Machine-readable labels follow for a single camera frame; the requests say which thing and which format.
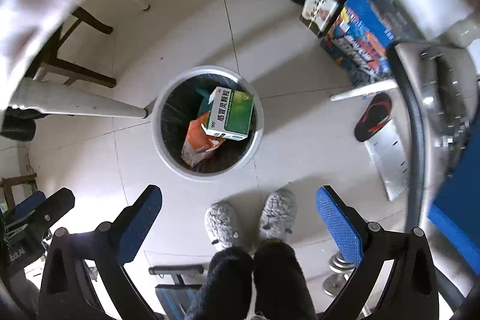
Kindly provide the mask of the orange plastic bag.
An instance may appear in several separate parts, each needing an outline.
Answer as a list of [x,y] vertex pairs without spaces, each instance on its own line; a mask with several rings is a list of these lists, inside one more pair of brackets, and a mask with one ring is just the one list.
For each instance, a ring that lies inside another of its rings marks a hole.
[[203,125],[207,122],[210,113],[202,114],[190,122],[181,151],[181,159],[190,168],[195,167],[203,160],[210,158],[225,139],[206,134]]

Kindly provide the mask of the green white medicine box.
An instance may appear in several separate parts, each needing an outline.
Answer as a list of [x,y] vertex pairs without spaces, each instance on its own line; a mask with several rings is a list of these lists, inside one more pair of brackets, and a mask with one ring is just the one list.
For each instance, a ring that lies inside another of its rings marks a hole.
[[203,129],[207,135],[244,140],[250,132],[254,96],[231,88],[216,87],[210,95],[211,109]]

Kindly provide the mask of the teal green snack bag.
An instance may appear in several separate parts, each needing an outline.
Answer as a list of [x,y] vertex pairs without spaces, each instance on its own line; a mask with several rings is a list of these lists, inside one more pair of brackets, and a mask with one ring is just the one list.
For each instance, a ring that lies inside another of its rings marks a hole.
[[202,98],[202,101],[198,110],[198,116],[200,117],[205,113],[208,113],[211,109],[211,104],[210,104],[211,94],[204,88],[197,88],[195,92],[198,93]]

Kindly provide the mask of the white trash bin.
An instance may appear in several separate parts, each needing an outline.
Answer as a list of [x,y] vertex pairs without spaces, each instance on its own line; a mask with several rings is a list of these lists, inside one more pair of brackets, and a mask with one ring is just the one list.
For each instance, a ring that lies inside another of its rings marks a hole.
[[202,66],[167,85],[155,101],[151,123],[166,166],[183,178],[208,181],[250,162],[264,133],[264,111],[239,74]]

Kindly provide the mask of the blue seat cushion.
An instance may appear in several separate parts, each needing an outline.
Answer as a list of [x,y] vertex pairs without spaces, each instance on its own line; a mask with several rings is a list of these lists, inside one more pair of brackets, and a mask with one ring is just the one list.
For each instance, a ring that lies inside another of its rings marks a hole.
[[479,135],[472,137],[453,176],[439,190],[429,219],[478,274]]

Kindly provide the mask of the black blue weight bench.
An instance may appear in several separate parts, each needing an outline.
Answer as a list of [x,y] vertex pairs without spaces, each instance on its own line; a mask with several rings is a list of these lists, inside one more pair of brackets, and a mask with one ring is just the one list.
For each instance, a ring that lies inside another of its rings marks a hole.
[[165,312],[164,319],[184,319],[197,291],[202,288],[203,265],[151,266],[148,272],[172,280],[171,283],[160,283],[154,289]]

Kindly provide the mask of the white table leg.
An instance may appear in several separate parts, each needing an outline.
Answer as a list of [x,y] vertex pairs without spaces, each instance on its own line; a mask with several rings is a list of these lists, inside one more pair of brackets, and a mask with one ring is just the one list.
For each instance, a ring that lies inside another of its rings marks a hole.
[[146,118],[147,110],[108,97],[51,81],[23,79],[10,99],[13,109],[45,115]]

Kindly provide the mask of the right grey slipper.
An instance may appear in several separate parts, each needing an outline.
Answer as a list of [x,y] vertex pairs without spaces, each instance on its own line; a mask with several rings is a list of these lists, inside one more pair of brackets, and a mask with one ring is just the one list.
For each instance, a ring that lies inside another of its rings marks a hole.
[[286,188],[270,193],[259,216],[259,242],[286,241],[293,232],[296,215],[297,203],[294,193]]

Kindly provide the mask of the grey slipper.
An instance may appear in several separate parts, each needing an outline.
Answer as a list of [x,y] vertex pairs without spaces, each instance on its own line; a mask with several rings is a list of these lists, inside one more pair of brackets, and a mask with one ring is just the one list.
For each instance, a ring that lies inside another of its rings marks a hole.
[[296,215],[297,203],[294,193],[286,188],[270,193],[259,216],[259,242],[286,241],[293,232]]
[[204,227],[217,252],[233,247],[248,249],[247,236],[239,216],[228,202],[216,202],[207,209]]

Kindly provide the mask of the left grey slipper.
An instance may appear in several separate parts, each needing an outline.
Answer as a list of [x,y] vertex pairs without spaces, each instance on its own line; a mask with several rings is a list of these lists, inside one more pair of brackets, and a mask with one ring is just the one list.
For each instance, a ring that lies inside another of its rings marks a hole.
[[217,252],[233,247],[248,249],[247,236],[239,216],[228,202],[216,202],[207,209],[204,227]]

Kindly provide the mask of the red black sandal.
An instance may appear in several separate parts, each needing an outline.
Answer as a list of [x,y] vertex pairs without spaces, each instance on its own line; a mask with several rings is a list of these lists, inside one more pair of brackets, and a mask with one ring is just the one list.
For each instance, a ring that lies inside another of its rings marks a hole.
[[379,132],[389,121],[392,101],[387,93],[378,93],[368,105],[355,126],[354,137],[365,142]]

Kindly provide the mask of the blue toy box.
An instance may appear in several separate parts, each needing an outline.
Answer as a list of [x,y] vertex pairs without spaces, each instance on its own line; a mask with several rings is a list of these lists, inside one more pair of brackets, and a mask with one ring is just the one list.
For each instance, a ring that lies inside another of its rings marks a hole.
[[348,73],[354,87],[391,78],[386,49],[422,33],[395,0],[347,0],[320,47]]

